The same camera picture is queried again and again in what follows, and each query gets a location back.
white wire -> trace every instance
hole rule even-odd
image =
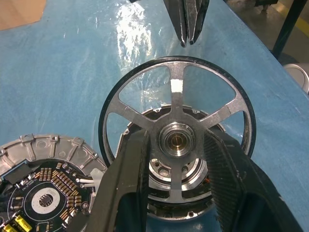
[[[76,179],[76,182],[80,182],[80,183],[89,183],[89,184],[94,183],[93,180],[87,180],[87,179]]]
[[[94,186],[95,186],[94,183],[92,183],[92,184],[84,184],[85,188],[91,188],[91,187],[94,187]]]

screw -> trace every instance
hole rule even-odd
[[[89,207],[88,203],[83,203],[83,209],[87,209]]]
[[[160,170],[160,175],[162,175],[162,176],[168,176],[169,175],[169,172],[167,171],[167,170],[165,170],[165,169],[162,169],[162,170]]]

blue plastic sheet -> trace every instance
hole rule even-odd
[[[139,64],[171,55],[206,59],[240,82],[257,119],[253,160],[309,231],[308,97],[221,0],[210,0],[203,31],[187,48],[180,46],[162,0],[48,0],[41,21],[0,31],[0,144],[22,134],[57,133],[82,137],[99,152],[98,117],[111,88]],[[186,91],[193,93],[185,103],[210,113],[232,92],[216,78],[195,77],[198,72],[188,75]],[[168,103],[168,95],[157,95],[167,91],[164,71],[158,77],[140,78],[125,97],[135,99],[130,103],[140,111]],[[239,115],[224,126],[241,139]],[[122,129],[111,124],[111,143]],[[147,228],[219,230],[214,209],[182,223],[150,218]]]

yellow capacitor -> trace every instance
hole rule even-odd
[[[32,227],[24,220],[20,215],[18,215],[14,219],[20,226],[23,228],[26,232],[29,232],[32,230]]]
[[[6,225],[3,230],[5,232],[17,232],[10,224],[9,225]]]

white tape mark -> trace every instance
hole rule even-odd
[[[172,93],[182,93],[183,92],[183,80],[172,79],[170,81]]]

